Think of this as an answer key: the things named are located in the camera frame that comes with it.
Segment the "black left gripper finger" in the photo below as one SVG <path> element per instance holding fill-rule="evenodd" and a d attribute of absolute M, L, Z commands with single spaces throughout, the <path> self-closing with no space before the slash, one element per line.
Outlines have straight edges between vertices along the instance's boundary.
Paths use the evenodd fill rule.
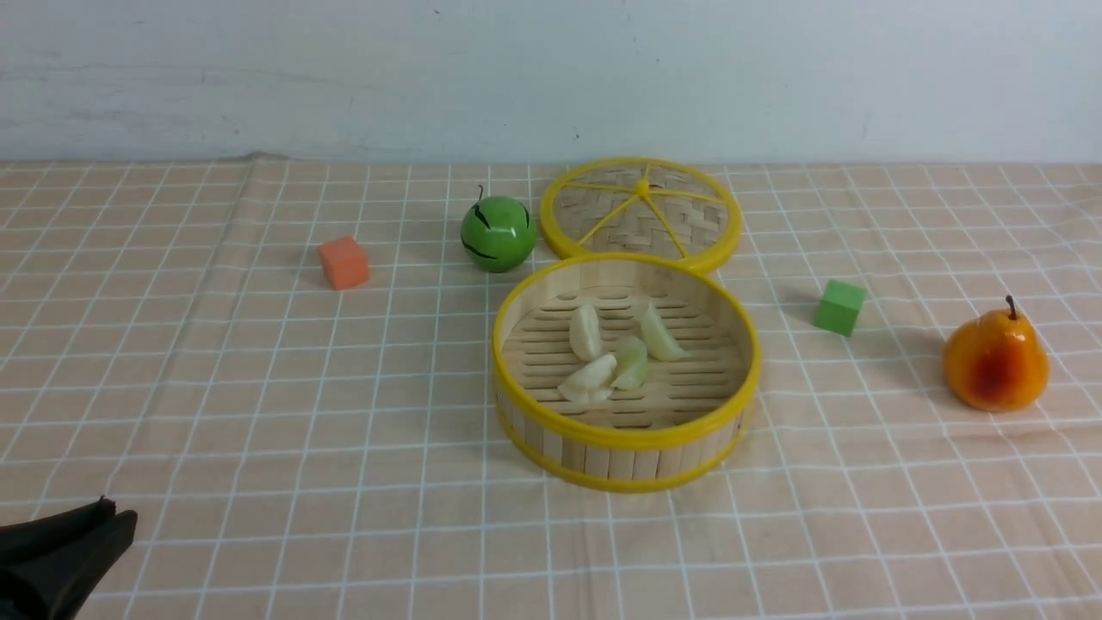
<path fill-rule="evenodd" d="M 138 514 L 106 497 L 1 529 L 1 617 L 74 619 L 130 550 Z"/>

